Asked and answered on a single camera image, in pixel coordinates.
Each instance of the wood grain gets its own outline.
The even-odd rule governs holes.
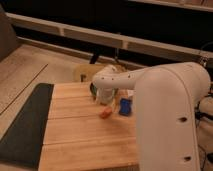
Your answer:
[[[92,97],[53,99],[48,119],[81,116],[98,116],[105,106],[98,105]]]
[[[135,137],[133,117],[114,114],[108,119],[98,116],[48,120],[44,144]]]
[[[52,99],[91,96],[89,85],[90,82],[56,84],[54,86]]]
[[[135,138],[44,146],[39,171],[82,171],[138,163]]]

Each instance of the blue object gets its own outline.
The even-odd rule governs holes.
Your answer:
[[[123,116],[129,116],[131,114],[131,104],[131,100],[122,98],[120,100],[119,114]]]

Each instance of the wooden cutting board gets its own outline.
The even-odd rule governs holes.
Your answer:
[[[39,171],[138,171],[134,116],[99,117],[90,83],[55,85],[45,131]]]

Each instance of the small toy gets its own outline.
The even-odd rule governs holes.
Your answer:
[[[107,106],[104,111],[99,115],[102,119],[108,118],[112,114],[112,107]]]
[[[119,114],[123,116],[129,116],[131,114],[131,104],[132,104],[132,101],[130,99],[122,98],[120,100]]]

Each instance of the black mat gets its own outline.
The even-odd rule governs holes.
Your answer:
[[[52,84],[38,84],[0,141],[0,161],[38,168]]]

